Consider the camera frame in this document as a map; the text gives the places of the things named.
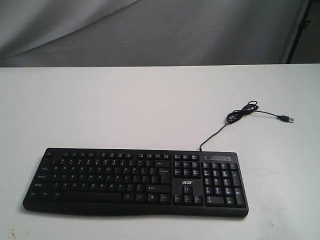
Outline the black acer keyboard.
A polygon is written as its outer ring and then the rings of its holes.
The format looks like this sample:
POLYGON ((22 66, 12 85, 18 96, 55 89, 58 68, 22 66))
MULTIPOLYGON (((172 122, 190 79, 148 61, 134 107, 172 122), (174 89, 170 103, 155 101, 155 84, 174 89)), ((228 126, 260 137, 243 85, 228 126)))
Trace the black acer keyboard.
POLYGON ((234 152, 48 148, 23 200, 28 211, 244 218, 234 152))

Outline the grey backdrop cloth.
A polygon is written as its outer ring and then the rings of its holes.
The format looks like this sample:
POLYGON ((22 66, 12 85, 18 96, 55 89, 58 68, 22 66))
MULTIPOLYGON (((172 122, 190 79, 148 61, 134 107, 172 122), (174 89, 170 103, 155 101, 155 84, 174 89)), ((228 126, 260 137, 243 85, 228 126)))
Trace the grey backdrop cloth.
POLYGON ((2 67, 283 64, 309 0, 3 0, 2 67))

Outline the black stand pole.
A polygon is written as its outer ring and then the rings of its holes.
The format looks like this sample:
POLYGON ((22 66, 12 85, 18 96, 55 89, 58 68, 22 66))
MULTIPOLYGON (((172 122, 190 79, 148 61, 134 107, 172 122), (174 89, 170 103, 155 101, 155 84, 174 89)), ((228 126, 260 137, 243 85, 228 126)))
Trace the black stand pole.
POLYGON ((299 19, 299 23, 296 29, 296 33, 294 36, 294 40, 292 42, 292 45, 290 47, 290 51, 287 55, 287 59, 285 61, 286 64, 291 64, 292 60, 294 58, 296 49, 298 47, 299 41, 301 39, 302 33, 304 30, 306 30, 308 28, 309 23, 311 22, 311 20, 308 20, 308 16, 310 13, 310 10, 312 8, 312 5, 314 3, 314 0, 308 0, 306 5, 303 6, 303 15, 302 17, 299 19))

